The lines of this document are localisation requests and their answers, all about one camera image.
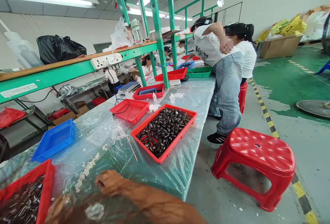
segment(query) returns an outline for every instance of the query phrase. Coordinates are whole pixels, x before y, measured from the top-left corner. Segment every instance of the cardboard box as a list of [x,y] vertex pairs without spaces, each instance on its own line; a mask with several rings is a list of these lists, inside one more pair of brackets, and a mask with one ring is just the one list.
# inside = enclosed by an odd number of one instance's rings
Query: cardboard box
[[87,106],[84,106],[80,109],[78,109],[80,114],[85,114],[87,111],[89,111],[89,108]]
[[262,59],[293,56],[303,36],[284,36],[266,40],[262,44],[260,57]]
[[77,101],[75,102],[77,109],[82,108],[86,105],[85,101]]
[[59,125],[59,124],[65,122],[65,121],[67,121],[67,120],[69,120],[69,119],[71,119],[71,118],[72,118],[73,120],[76,120],[76,119],[77,119],[77,117],[76,117],[76,115],[75,115],[75,113],[74,113],[73,111],[71,111],[70,113],[68,113],[68,114],[66,114],[66,115],[64,115],[64,116],[61,116],[60,118],[54,120],[53,123],[54,123],[55,125]]

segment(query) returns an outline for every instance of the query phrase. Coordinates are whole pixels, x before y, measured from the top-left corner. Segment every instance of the yellow and black floor tape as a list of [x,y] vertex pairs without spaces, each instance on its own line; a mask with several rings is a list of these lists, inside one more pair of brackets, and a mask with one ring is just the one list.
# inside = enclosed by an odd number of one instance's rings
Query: yellow and black floor tape
[[[266,106],[265,106],[265,104],[264,104],[264,102],[261,98],[261,95],[260,95],[260,93],[259,93],[259,91],[258,91],[258,89],[255,85],[255,82],[252,78],[250,79],[250,82],[251,82],[252,88],[253,88],[256,96],[257,96],[257,99],[259,101],[259,105],[262,109],[262,113],[264,114],[264,116],[266,118],[266,121],[268,123],[269,129],[272,132],[273,137],[279,138],[278,132],[276,131],[276,128],[275,128],[275,125],[274,125],[274,123],[271,119],[271,116],[269,115],[269,112],[267,111],[267,108],[266,108]],[[292,182],[293,188],[295,189],[296,195],[298,197],[300,206],[303,210],[303,213],[305,215],[307,223],[308,224],[318,224],[317,217],[316,217],[314,211],[312,210],[312,208],[309,204],[309,200],[307,198],[306,192],[304,191],[303,186],[300,183],[296,173],[295,173],[295,175],[294,175],[291,182]]]

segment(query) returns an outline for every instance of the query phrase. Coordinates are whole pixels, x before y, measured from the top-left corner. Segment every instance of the electrical outlet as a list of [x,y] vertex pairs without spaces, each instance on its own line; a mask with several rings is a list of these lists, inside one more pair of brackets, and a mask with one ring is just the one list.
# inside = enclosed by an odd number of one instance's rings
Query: electrical outlet
[[121,62],[123,57],[119,53],[104,55],[100,57],[96,57],[90,60],[92,66],[95,70],[99,70],[110,65],[117,64]]

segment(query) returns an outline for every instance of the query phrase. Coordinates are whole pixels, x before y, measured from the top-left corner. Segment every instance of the white t-shirt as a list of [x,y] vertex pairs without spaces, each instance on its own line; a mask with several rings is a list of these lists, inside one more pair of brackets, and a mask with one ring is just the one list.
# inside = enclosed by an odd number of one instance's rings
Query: white t-shirt
[[196,43],[194,55],[201,58],[209,66],[213,67],[219,60],[226,57],[229,54],[238,52],[235,47],[228,54],[222,54],[220,52],[220,42],[218,37],[214,33],[203,35],[204,31],[210,26],[203,25],[196,29],[194,33],[194,39]]
[[147,68],[147,66],[142,66],[143,75],[146,76],[147,72],[150,72],[152,70],[152,66],[150,66],[150,69]]
[[181,53],[182,51],[185,51],[185,47],[183,46],[182,48],[180,48],[179,46],[176,47],[176,53]]
[[115,84],[119,81],[119,79],[117,78],[116,72],[112,69],[108,69],[108,71],[106,71],[106,78],[108,78],[112,84]]
[[243,78],[252,78],[252,71],[254,69],[255,61],[257,60],[257,53],[249,41],[242,41],[235,46],[245,58],[245,63],[243,63],[242,68],[242,77]]

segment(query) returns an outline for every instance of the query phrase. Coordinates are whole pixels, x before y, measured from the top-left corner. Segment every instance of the dark hair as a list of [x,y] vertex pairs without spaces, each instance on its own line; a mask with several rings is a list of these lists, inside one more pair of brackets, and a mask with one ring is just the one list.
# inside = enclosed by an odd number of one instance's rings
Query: dark hair
[[145,66],[145,65],[147,64],[147,60],[148,60],[148,61],[151,60],[151,58],[150,58],[150,54],[144,56],[144,59],[143,59],[143,61],[142,61],[142,63],[141,63],[142,66]]
[[252,36],[254,32],[253,24],[234,23],[224,27],[226,35],[237,36],[239,39],[253,43]]
[[171,52],[170,48],[169,48],[169,47],[167,47],[167,46],[165,46],[165,47],[164,47],[164,51],[166,51],[166,52],[168,52],[168,53],[170,53],[170,52]]
[[195,30],[195,28],[198,28],[203,25],[212,24],[212,23],[213,23],[212,18],[203,16],[196,20],[194,25],[191,27],[190,31],[193,32]]

